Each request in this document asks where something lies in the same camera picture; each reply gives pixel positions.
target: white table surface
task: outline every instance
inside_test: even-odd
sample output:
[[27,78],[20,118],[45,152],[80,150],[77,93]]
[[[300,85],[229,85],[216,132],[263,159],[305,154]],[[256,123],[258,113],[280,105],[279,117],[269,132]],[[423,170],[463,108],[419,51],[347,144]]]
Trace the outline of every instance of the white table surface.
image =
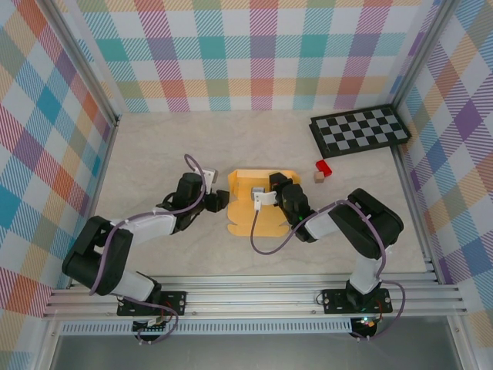
[[[294,170],[312,208],[346,198],[361,187],[396,212],[404,231],[388,255],[386,272],[425,271],[421,248],[389,148],[327,160],[333,170],[313,180],[320,152],[310,117],[321,111],[126,113],[116,136],[96,214],[124,218],[152,209],[174,191],[192,154],[220,175],[214,189],[228,190],[227,175],[239,168]],[[184,232],[134,247],[127,267],[150,275],[339,274],[350,273],[357,252],[341,232],[316,243],[293,238],[271,256],[256,254],[248,237],[226,228],[226,210],[204,211]],[[268,251],[281,238],[257,238]]]

